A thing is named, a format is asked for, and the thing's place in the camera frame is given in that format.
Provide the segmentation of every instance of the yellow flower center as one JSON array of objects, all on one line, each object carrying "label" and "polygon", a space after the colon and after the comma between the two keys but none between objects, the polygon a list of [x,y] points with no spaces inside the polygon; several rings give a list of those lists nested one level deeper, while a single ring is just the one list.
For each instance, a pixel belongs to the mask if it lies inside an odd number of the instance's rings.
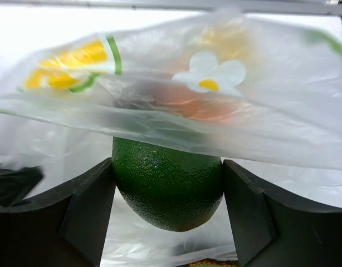
[{"label": "yellow flower center", "polygon": [[212,80],[203,80],[198,84],[198,86],[212,91],[219,91],[218,84]]}]

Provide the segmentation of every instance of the metal rail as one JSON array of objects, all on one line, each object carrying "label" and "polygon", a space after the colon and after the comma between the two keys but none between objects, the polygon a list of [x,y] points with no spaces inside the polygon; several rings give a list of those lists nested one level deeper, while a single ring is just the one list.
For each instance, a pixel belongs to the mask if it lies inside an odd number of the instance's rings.
[{"label": "metal rail", "polygon": [[252,13],[330,15],[342,17],[342,3],[321,4],[261,0],[0,0],[0,4],[9,3],[58,6],[188,9],[204,11],[210,11],[234,3],[245,12]]}]

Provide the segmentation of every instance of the avocado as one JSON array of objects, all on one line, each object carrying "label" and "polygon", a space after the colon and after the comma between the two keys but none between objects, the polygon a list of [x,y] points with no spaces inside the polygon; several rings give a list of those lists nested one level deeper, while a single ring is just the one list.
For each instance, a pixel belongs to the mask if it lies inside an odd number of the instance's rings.
[{"label": "avocado", "polygon": [[114,137],[115,183],[145,221],[184,232],[207,222],[223,197],[220,157]]}]

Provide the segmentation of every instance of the green stripe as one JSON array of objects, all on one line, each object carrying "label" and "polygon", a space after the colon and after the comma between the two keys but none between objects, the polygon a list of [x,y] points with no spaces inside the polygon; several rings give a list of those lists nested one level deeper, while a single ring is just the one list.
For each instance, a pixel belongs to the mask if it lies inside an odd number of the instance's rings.
[{"label": "green stripe", "polygon": [[69,91],[72,93],[77,93],[86,90],[88,87],[93,85],[96,77],[98,77],[99,75],[100,73],[92,73],[86,82],[82,83],[81,85],[71,87]]},{"label": "green stripe", "polygon": [[326,42],[331,50],[342,58],[342,44],[330,34],[316,29],[311,29],[307,32],[307,38],[309,38],[309,41],[311,42]]},{"label": "green stripe", "polygon": [[118,47],[115,43],[114,37],[113,36],[108,37],[107,41],[114,56],[115,74],[121,75],[121,57],[120,57]]}]

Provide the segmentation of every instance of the black plastic holder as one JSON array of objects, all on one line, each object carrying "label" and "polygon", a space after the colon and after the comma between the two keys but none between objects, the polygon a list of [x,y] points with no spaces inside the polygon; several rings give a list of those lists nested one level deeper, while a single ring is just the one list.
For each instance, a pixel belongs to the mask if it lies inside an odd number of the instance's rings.
[{"label": "black plastic holder", "polygon": [[[295,195],[233,161],[223,166],[241,267],[342,267],[341,208]],[[42,194],[0,206],[0,267],[99,266],[114,192],[106,159]]]}]

